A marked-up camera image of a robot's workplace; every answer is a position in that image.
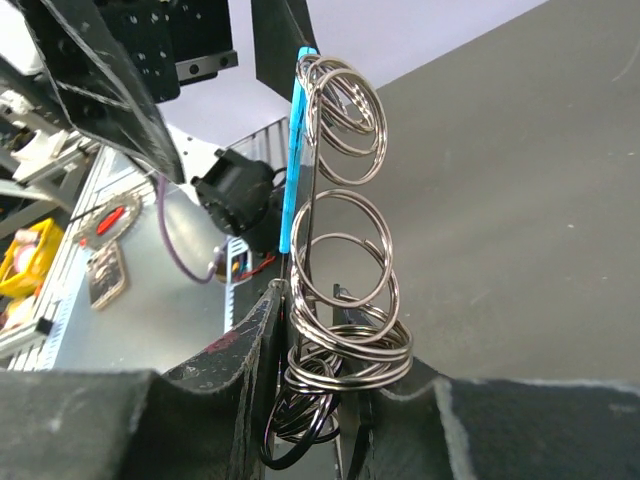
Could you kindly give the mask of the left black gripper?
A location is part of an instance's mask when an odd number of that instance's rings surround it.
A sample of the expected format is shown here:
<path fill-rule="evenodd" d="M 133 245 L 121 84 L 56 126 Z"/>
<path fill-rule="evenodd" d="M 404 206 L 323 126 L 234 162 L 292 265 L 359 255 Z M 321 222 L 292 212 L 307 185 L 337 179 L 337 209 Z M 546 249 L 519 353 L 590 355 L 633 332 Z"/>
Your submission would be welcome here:
<path fill-rule="evenodd" d="M 180 154 L 158 108 L 183 86 L 238 65 L 229 3 L 20 1 L 17 7 L 70 123 L 174 183 Z M 252 0 L 256 78 L 293 92 L 299 49 L 318 48 L 306 0 Z"/>

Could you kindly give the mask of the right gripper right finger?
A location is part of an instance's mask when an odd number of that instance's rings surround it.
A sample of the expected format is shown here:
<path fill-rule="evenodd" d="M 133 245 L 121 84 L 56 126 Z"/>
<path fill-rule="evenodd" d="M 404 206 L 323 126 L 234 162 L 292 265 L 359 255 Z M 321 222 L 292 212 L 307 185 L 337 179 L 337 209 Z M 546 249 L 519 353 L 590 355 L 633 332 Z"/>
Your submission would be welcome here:
<path fill-rule="evenodd" d="M 639 388 L 620 381 L 453 379 L 415 360 L 338 412 L 348 479 L 639 476 Z"/>

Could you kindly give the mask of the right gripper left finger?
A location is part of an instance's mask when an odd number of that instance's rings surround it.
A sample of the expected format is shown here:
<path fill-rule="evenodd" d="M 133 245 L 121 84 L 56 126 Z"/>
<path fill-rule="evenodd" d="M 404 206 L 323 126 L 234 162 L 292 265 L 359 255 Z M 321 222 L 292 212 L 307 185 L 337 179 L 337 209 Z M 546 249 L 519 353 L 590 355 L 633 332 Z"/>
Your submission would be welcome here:
<path fill-rule="evenodd" d="M 165 374 L 5 371 L 5 479 L 260 479 L 259 401 L 274 390 L 283 285 Z"/>

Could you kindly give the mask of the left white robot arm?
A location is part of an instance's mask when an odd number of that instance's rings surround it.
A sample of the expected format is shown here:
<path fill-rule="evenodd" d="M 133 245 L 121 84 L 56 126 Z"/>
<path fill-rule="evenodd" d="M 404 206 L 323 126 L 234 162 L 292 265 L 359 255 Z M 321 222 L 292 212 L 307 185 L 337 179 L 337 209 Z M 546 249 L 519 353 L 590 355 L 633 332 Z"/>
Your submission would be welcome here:
<path fill-rule="evenodd" d="M 22 80 L 1 62 L 1 80 L 49 119 L 144 160 L 168 180 L 195 187 L 224 233 L 256 252 L 277 248 L 275 172 L 231 149 L 203 177 L 185 178 L 157 104 L 180 87 L 238 65 L 230 1 L 8 1 L 43 62 L 50 87 Z M 303 47 L 317 47 L 306 1 L 250 1 L 256 78 L 292 96 Z"/>

